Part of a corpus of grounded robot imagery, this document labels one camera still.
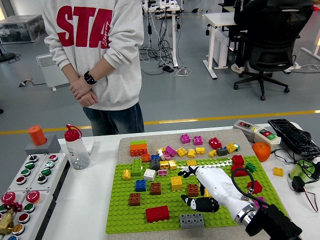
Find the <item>person's left hand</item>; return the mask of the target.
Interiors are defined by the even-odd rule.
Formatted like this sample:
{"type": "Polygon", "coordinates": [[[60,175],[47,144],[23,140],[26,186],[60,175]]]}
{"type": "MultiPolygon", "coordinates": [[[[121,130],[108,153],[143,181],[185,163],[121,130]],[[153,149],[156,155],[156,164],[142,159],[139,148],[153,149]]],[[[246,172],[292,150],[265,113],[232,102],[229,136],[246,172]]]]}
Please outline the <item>person's left hand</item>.
{"type": "Polygon", "coordinates": [[[85,78],[81,76],[79,79],[76,79],[70,83],[69,89],[75,99],[79,100],[92,89],[92,85],[88,84],[85,78]]]}

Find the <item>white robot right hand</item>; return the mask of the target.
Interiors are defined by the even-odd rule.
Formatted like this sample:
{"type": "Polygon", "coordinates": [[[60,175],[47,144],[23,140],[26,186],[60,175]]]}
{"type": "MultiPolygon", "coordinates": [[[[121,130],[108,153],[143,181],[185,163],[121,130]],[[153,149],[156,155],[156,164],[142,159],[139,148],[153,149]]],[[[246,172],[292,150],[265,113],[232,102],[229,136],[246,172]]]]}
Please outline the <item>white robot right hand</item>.
{"type": "Polygon", "coordinates": [[[225,206],[232,219],[247,226],[257,212],[257,208],[251,200],[242,200],[242,194],[232,183],[232,179],[218,167],[187,166],[179,173],[179,176],[187,178],[190,174],[197,177],[200,182],[200,194],[207,190],[211,197],[192,198],[182,194],[182,200],[194,211],[215,213],[220,206],[225,206]]]}

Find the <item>person's right hand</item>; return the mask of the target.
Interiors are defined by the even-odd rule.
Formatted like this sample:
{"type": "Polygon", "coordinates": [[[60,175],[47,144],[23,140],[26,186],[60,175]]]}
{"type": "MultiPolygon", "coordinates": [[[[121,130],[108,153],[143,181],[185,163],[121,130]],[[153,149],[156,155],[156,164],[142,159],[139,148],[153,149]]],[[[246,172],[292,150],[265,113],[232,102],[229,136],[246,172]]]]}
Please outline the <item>person's right hand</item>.
{"type": "Polygon", "coordinates": [[[99,102],[98,98],[97,98],[96,94],[92,90],[87,92],[85,95],[80,97],[80,99],[78,100],[78,103],[82,107],[90,107],[90,106],[92,106],[92,105],[94,105],[95,103],[98,103],[98,102],[99,102]]]}

